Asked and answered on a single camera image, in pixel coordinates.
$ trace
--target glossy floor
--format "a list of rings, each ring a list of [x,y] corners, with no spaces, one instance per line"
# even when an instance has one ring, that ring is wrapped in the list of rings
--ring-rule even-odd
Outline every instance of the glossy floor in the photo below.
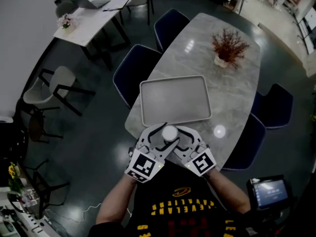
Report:
[[[258,90],[266,94],[273,83],[280,83],[290,91],[295,101],[292,120],[287,127],[267,132],[255,163],[248,170],[224,174],[244,190],[249,178],[284,174],[294,194],[300,196],[314,162],[309,140],[313,110],[311,93],[316,78],[308,79],[304,69],[261,29],[221,6],[207,0],[154,0],[154,6],[155,15],[151,14],[150,27],[145,6],[134,8],[131,15],[127,10],[123,11],[124,29],[132,44],[156,48],[154,22],[170,8],[176,8],[190,19],[199,12],[216,16],[241,29],[260,45]],[[105,29],[112,43],[122,41],[112,25]],[[102,34],[97,39],[104,45]],[[68,100],[83,112],[82,117],[62,105],[61,110],[46,112],[45,130],[62,134],[64,139],[51,138],[49,144],[30,142],[25,160],[25,165],[36,166],[48,158],[49,164],[41,169],[48,183],[71,182],[68,188],[56,191],[52,196],[52,202],[58,203],[67,194],[65,205],[50,207],[66,218],[79,221],[82,211],[101,203],[128,163],[127,150],[134,145],[135,139],[124,128],[129,109],[112,83],[113,74],[128,51],[129,48],[125,48],[111,53],[114,69],[110,72],[101,60],[89,62],[78,46],[58,40],[41,65],[51,70],[60,65],[67,66],[76,74],[78,87],[96,91],[94,97],[69,94]],[[67,230],[69,236],[84,237],[94,224],[97,211],[91,208],[85,214],[85,221],[79,225],[57,215],[51,216]]]

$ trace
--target marble table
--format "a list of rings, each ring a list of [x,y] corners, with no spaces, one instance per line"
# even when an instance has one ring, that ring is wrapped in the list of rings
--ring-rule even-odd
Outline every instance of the marble table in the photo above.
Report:
[[[239,68],[228,66],[222,69],[214,64],[215,53],[212,34],[223,28],[237,30],[244,41],[250,44],[245,58],[239,60]],[[250,114],[257,90],[260,72],[260,47],[245,33],[218,18],[198,14],[182,30],[163,54],[148,79],[203,75],[206,79],[212,107],[211,119],[184,123],[197,130],[210,146],[220,170],[232,153]],[[215,129],[219,125],[225,128]],[[125,122],[126,130],[139,138],[145,127],[142,125],[140,97],[135,101]],[[168,159],[179,163],[175,154]]]

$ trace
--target blue chair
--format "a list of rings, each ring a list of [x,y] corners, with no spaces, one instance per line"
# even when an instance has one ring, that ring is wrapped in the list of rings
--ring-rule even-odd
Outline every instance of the blue chair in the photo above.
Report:
[[[253,114],[250,114],[232,154],[223,166],[223,170],[248,169],[255,160],[265,136],[265,126]]]
[[[176,9],[170,9],[154,25],[157,49],[164,53],[190,20]]]
[[[131,108],[139,95],[139,84],[148,79],[162,54],[143,45],[134,45],[113,76],[113,83]]]
[[[256,93],[251,113],[267,129],[279,129],[289,124],[292,107],[293,96],[279,84],[273,84],[266,96]]]

